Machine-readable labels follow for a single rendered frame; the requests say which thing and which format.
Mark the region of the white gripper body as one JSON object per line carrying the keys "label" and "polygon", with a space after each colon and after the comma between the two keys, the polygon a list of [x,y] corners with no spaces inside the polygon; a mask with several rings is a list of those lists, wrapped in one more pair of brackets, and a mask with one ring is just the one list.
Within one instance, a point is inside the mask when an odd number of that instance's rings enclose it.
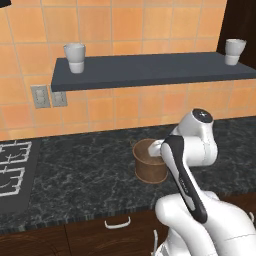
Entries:
{"label": "white gripper body", "polygon": [[161,145],[164,142],[163,139],[161,140],[155,140],[149,147],[148,147],[148,154],[151,157],[160,157],[161,153],[160,153],[160,149],[161,149]]}

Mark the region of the brown round wooden basket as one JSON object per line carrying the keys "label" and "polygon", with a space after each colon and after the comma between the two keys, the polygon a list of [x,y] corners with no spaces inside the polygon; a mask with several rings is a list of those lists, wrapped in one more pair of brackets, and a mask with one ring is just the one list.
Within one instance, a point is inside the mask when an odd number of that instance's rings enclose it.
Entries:
{"label": "brown round wooden basket", "polygon": [[138,179],[149,184],[159,184],[168,177],[166,164],[161,157],[151,157],[148,147],[154,139],[142,139],[132,147],[135,159],[135,174]]}

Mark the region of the dark wood cabinet front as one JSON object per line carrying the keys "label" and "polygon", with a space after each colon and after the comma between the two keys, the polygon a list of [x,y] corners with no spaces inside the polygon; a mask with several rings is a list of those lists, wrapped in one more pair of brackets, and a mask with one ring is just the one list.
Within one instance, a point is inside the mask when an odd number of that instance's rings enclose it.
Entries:
{"label": "dark wood cabinet front", "polygon": [[248,214],[252,222],[256,224],[256,192],[240,195],[221,196],[220,199],[243,209]]}

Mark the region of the dark wood cabinet door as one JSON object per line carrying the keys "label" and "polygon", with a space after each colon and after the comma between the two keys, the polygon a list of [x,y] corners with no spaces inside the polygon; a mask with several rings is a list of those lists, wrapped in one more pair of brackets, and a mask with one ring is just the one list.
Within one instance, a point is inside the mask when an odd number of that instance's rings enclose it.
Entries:
{"label": "dark wood cabinet door", "polygon": [[0,256],[71,256],[63,226],[0,236]]}

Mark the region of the dark wood drawer front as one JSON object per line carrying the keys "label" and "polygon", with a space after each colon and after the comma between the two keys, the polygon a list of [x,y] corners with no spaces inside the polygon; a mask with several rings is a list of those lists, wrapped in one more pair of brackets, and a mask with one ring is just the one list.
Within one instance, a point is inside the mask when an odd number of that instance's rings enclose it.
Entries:
{"label": "dark wood drawer front", "polygon": [[[131,217],[125,228],[109,230],[109,225],[121,224]],[[167,237],[168,228],[156,218],[153,210],[98,218],[65,225],[71,256],[151,256],[153,230],[158,232],[158,244]]]}

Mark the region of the white cup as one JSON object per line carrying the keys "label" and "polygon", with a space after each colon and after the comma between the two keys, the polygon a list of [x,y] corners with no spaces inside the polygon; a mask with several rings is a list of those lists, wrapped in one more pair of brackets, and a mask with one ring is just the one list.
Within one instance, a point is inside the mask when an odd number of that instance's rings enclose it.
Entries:
{"label": "white cup", "polygon": [[225,44],[225,63],[234,66],[244,51],[246,41],[242,39],[227,39]]}
{"label": "white cup", "polygon": [[84,71],[85,50],[85,45],[81,43],[69,43],[64,46],[65,56],[72,73],[80,74]]}

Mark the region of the black hob with white grates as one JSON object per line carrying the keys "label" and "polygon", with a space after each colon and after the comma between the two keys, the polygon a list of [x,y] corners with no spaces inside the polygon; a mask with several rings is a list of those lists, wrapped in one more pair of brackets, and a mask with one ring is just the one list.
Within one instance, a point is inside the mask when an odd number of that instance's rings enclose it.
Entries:
{"label": "black hob with white grates", "polygon": [[0,142],[0,214],[27,209],[40,144],[40,139]]}

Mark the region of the dark grey wall shelf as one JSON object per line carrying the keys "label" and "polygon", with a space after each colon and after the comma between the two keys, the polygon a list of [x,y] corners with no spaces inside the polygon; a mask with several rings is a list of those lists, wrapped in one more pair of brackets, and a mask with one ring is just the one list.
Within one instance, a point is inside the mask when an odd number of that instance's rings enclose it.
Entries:
{"label": "dark grey wall shelf", "polygon": [[73,74],[68,60],[58,58],[51,89],[59,92],[255,78],[255,69],[242,63],[226,65],[224,56],[217,52],[86,57],[81,74]]}

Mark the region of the grey wall outlet plate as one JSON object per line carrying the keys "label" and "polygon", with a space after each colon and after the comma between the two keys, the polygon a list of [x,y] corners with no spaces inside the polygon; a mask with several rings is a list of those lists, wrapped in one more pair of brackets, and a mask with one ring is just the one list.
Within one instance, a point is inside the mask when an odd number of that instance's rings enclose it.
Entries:
{"label": "grey wall outlet plate", "polygon": [[30,89],[36,109],[50,107],[49,95],[46,85],[32,85]]}
{"label": "grey wall outlet plate", "polygon": [[65,107],[67,106],[67,98],[65,92],[52,92],[52,105],[54,107]]}

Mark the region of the dark wood wall cabinet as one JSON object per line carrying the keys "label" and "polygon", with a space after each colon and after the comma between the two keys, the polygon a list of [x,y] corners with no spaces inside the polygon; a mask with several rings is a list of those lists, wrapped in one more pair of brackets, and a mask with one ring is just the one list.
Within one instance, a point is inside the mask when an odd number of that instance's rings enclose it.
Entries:
{"label": "dark wood wall cabinet", "polygon": [[256,70],[256,0],[227,0],[216,49],[222,55],[227,39],[247,42],[239,62]]}

